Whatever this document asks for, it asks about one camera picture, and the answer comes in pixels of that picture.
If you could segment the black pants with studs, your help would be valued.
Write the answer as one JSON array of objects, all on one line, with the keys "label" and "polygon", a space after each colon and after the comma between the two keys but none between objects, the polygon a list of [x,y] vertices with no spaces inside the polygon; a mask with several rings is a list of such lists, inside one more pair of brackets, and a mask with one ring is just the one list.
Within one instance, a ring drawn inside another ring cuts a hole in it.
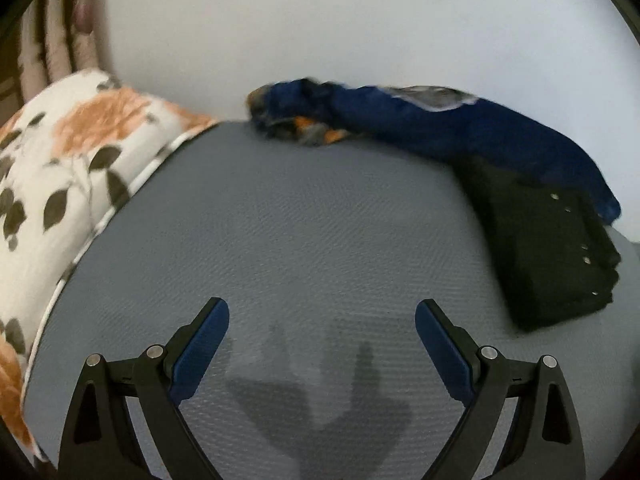
[{"label": "black pants with studs", "polygon": [[622,257],[584,193],[479,157],[456,162],[454,174],[519,330],[540,330],[612,304]]}]

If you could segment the white orange floral pillow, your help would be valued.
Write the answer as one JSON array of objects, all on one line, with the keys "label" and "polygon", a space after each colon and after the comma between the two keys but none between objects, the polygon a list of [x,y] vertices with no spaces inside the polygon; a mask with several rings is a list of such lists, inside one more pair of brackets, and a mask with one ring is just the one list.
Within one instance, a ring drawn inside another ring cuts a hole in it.
[{"label": "white orange floral pillow", "polygon": [[1,128],[1,418],[43,460],[23,402],[44,324],[80,258],[160,165],[217,119],[89,68]]}]

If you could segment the navy blue floral blanket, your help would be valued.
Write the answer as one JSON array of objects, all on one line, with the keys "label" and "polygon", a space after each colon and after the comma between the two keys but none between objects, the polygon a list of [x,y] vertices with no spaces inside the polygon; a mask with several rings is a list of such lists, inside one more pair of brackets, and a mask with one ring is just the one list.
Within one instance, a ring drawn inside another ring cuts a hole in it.
[{"label": "navy blue floral blanket", "polygon": [[349,88],[304,78],[265,84],[250,92],[246,104],[255,124],[269,132],[303,117],[427,158],[477,155],[544,184],[586,192],[607,224],[622,213],[597,164],[572,139],[468,92],[434,86]]}]

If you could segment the beige striped curtain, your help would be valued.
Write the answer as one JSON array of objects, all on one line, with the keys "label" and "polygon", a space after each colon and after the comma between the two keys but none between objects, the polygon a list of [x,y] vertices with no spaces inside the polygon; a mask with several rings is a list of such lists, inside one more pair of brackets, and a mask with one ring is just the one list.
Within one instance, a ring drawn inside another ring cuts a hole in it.
[{"label": "beige striped curtain", "polygon": [[72,73],[101,66],[98,6],[98,0],[29,0],[17,27],[22,102]]}]

